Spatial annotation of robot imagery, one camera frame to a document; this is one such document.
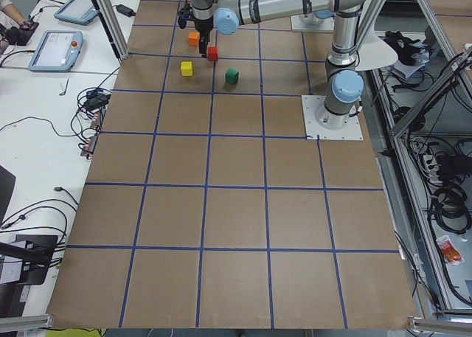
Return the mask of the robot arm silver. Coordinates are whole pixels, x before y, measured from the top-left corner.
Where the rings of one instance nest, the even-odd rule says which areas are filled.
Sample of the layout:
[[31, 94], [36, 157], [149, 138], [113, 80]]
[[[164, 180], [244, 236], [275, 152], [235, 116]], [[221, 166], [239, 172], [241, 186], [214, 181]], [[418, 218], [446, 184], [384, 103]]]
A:
[[318, 10], [307, 15], [300, 15], [300, 21], [308, 26], [316, 26], [326, 22], [334, 15], [330, 10]]
[[178, 11], [178, 25], [194, 23], [200, 34], [198, 48], [207, 52], [213, 29], [223, 35], [238, 27], [278, 18], [327, 11], [333, 14], [333, 40], [327, 54], [327, 95], [316, 109], [316, 121], [329, 130], [340, 130], [361, 98], [364, 81], [355, 71], [358, 50], [385, 0], [186, 0]]

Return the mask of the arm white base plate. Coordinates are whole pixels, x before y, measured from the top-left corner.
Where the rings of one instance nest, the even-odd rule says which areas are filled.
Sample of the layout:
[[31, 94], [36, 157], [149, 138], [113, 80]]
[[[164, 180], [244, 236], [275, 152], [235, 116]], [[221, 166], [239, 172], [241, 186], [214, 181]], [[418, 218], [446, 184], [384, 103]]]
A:
[[294, 32], [332, 33], [334, 17], [317, 18], [315, 14], [291, 16], [291, 29]]
[[363, 134], [356, 107], [344, 116], [325, 109], [324, 95], [302, 95], [305, 134], [308, 140], [362, 141]]

